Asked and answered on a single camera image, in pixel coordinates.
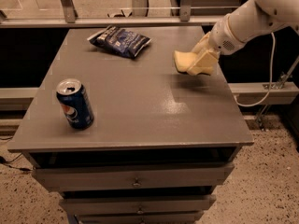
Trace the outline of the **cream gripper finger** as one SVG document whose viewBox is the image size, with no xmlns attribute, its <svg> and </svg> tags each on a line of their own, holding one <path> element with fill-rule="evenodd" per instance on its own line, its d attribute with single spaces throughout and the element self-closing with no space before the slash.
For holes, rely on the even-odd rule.
<svg viewBox="0 0 299 224">
<path fill-rule="evenodd" d="M 218 62 L 219 57 L 211 52 L 205 52 L 198 55 L 187 69 L 187 73 L 191 76 L 199 74 L 211 75 L 214 71 L 214 65 Z"/>
</svg>

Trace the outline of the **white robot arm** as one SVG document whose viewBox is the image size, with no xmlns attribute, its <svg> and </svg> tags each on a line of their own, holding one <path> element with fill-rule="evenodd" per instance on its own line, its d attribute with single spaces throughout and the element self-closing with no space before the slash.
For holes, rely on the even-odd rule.
<svg viewBox="0 0 299 224">
<path fill-rule="evenodd" d="M 249 0 L 217 21 L 201 38 L 184 71 L 192 76 L 211 74 L 220 55 L 231 55 L 253 38 L 287 26 L 298 32 L 299 0 Z"/>
</svg>

